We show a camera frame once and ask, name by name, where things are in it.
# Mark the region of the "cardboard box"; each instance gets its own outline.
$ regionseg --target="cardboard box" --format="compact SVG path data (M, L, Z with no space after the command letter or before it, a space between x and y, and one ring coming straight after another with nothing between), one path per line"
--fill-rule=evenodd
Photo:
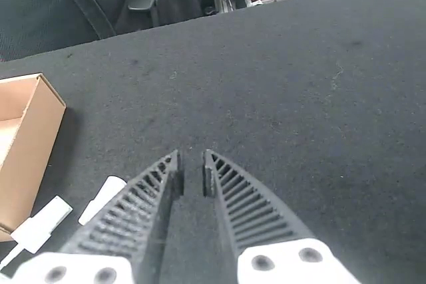
M30 216L64 111L42 74L0 80L0 241Z

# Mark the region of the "white plastic piece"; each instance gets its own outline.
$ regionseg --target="white plastic piece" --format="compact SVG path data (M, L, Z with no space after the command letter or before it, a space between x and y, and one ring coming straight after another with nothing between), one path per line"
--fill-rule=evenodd
M10 284L11 279L8 278L6 275L0 273L0 284Z
M17 245L0 262L0 270L24 249L35 254L50 238L52 231L72 210L73 208L67 202L59 196L55 196L34 217L26 219L24 223L12 232L11 237L17 242Z
M108 202L111 201L124 187L126 182L117 176L109 176L99 190L96 197L89 202L79 218L79 223L85 225L89 222Z
M262 270L256 266L259 258L272 263L261 264ZM359 281L326 244L316 239L299 239L246 249L238 258L238 283L359 284Z
M42 253L21 264L12 278L16 284L133 284L132 267L124 257Z
M260 5L263 5L263 4L264 3L263 3L262 0L256 0L256 1L252 2L252 7L254 7L254 6L260 6Z

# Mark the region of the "screw hole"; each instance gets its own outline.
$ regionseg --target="screw hole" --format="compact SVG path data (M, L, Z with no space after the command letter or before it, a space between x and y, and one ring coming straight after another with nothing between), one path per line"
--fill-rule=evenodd
M299 252L300 259L303 262L319 263L322 261L322 255L316 249L306 247Z
M113 284L117 277L117 273L111 267L105 267L98 271L95 275L95 284Z
M45 282L48 284L57 283L65 276L67 268L65 266L56 266L46 275Z
M257 271L270 271L275 267L274 262L265 255L253 257L252 266Z

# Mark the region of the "black fabric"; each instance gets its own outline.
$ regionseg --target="black fabric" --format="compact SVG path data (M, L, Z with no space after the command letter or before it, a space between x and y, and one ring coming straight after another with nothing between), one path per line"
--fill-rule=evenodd
M161 283L225 283L202 197L212 148L362 283L424 282L425 17L424 0L288 0L1 64L2 77L43 71L68 105L35 211L57 194L74 211L43 251L78 228L108 175L135 176L179 148L186 194Z
M126 0L96 0L117 33L151 27L144 15L133 17ZM13 60L97 40L73 0L0 0L0 59ZM202 14L199 0L159 0L160 22L184 21Z
M115 30L96 0L73 0L99 39L115 36Z

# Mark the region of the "black chair backrest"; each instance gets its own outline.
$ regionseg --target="black chair backrest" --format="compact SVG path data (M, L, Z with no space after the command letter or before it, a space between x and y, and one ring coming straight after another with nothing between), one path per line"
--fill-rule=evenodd
M114 25L124 0L97 0ZM76 0L0 0L0 59L12 60L99 39Z

